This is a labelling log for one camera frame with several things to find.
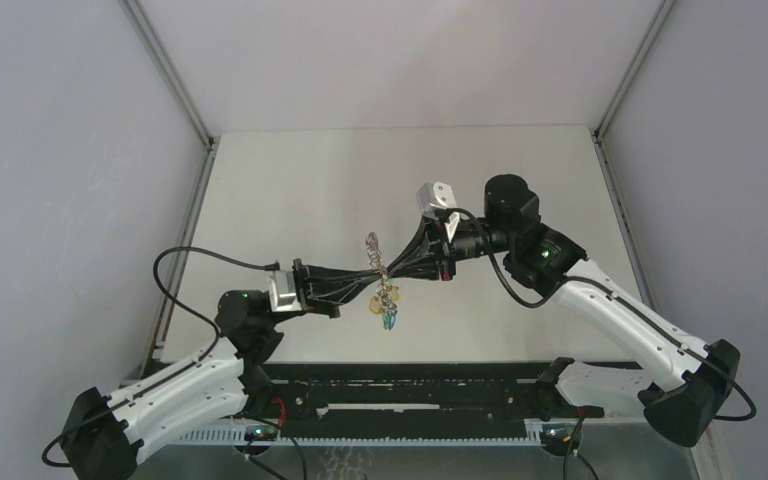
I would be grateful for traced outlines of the right aluminium frame post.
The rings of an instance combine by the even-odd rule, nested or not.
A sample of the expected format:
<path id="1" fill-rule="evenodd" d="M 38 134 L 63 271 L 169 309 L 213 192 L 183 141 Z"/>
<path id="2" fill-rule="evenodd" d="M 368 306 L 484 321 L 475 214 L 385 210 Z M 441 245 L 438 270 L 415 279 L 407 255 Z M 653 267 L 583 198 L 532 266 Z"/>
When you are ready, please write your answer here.
<path id="1" fill-rule="evenodd" d="M 596 126 L 591 139 L 599 158 L 624 246 L 631 262 L 632 272 L 644 304 L 657 310 L 661 306 L 657 288 L 651 276 L 643 227 L 645 221 L 639 206 L 641 196 L 634 192 L 635 179 L 633 128 L 630 126 L 629 108 L 640 79 L 668 29 L 679 1 L 660 1 L 638 42 L 628 65 Z"/>

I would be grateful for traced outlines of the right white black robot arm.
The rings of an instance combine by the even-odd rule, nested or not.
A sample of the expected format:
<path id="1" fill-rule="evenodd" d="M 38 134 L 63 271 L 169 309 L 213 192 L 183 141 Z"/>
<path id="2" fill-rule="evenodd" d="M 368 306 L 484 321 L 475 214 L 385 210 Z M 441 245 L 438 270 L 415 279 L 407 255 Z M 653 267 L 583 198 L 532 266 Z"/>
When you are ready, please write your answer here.
<path id="1" fill-rule="evenodd" d="M 640 368 L 632 374 L 557 359 L 537 391 L 544 412 L 595 407 L 642 417 L 682 447 L 695 446 L 722 419 L 739 391 L 739 350 L 682 330 L 618 286 L 583 247 L 542 221 L 539 197 L 523 178 L 489 179 L 482 216 L 460 208 L 442 182 L 423 185 L 417 203 L 421 223 L 389 266 L 391 276 L 448 281 L 458 263 L 485 257 L 507 293 L 524 287 L 536 294 L 533 309 L 555 303 L 576 312 Z"/>

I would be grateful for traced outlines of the aluminium frame post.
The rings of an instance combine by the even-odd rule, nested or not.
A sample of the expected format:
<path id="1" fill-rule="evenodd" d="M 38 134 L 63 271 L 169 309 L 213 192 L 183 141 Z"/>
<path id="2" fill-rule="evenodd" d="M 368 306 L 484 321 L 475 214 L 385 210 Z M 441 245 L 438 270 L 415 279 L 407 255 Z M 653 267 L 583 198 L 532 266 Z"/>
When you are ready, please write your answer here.
<path id="1" fill-rule="evenodd" d="M 657 288 L 651 276 L 643 227 L 645 221 L 639 206 L 641 196 L 634 192 L 635 179 L 633 128 L 630 126 L 629 108 L 640 79 L 668 29 L 679 1 L 660 1 L 638 42 L 628 65 L 596 126 L 591 139 L 599 158 L 624 246 L 631 262 L 632 272 L 644 304 L 657 310 L 661 306 Z"/>
<path id="2" fill-rule="evenodd" d="M 148 136 L 152 140 L 148 151 L 161 156 L 161 164 L 152 171 L 161 189 L 170 194 L 169 215 L 177 227 L 175 235 L 158 247 L 157 251 L 162 252 L 192 243 L 212 168 L 213 140 L 142 3 L 122 1 L 120 6 L 151 62 L 151 71 L 161 86 L 161 98 L 171 103 L 159 114 L 155 132 Z"/>

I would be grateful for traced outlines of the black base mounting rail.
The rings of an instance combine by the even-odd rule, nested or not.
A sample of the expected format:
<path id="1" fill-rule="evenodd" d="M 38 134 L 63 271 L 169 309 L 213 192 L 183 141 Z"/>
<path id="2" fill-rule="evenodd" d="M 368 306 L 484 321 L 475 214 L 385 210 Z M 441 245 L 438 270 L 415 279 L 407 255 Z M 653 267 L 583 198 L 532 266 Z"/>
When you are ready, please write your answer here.
<path id="1" fill-rule="evenodd" d="M 514 424 L 643 424 L 642 414 L 576 407 L 549 378 L 549 361 L 270 363 L 255 416 L 295 437 L 447 438 L 513 433 Z"/>

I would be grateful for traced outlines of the keyring with coloured keys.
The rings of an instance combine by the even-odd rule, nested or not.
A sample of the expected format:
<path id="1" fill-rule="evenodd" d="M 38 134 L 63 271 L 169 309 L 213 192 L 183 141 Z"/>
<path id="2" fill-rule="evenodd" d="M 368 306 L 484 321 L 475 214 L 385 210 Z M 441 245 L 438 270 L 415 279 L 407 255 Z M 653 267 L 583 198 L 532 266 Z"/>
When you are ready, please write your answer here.
<path id="1" fill-rule="evenodd" d="M 370 232 L 366 236 L 365 247 L 369 266 L 376 275 L 375 294 L 370 299 L 368 308 L 373 315 L 380 318 L 385 331 L 392 331 L 398 316 L 399 288 L 392 283 L 383 262 L 379 239 L 375 232 Z"/>

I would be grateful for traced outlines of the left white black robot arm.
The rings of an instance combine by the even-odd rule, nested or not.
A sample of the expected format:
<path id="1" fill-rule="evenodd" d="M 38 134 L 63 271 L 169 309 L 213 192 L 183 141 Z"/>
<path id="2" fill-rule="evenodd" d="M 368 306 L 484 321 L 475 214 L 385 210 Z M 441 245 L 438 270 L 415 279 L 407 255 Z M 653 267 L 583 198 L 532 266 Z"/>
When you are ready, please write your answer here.
<path id="1" fill-rule="evenodd" d="M 295 261 L 263 266 L 264 290 L 230 290 L 206 322 L 211 340 L 135 383 L 103 394 L 92 387 L 74 400 L 42 462 L 80 479 L 128 479 L 160 449 L 211 422 L 240 416 L 255 423 L 250 440 L 283 435 L 264 414 L 275 403 L 263 366 L 284 338 L 279 324 L 307 314 L 337 318 L 371 284 L 371 271 Z"/>

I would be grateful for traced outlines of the left aluminium frame post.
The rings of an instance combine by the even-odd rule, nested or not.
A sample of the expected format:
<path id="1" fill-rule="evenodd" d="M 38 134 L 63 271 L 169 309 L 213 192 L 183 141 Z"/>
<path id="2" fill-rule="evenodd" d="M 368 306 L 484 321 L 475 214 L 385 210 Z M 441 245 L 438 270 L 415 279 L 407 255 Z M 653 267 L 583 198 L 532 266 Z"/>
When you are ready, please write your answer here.
<path id="1" fill-rule="evenodd" d="M 157 251 L 162 252 L 192 243 L 212 168 L 213 140 L 142 3 L 122 1 L 120 6 L 151 62 L 151 71 L 161 86 L 161 98 L 171 103 L 159 114 L 155 132 L 148 136 L 152 140 L 148 151 L 161 156 L 161 164 L 152 171 L 161 189 L 170 194 L 169 215 L 177 227 L 175 235 L 158 247 Z"/>

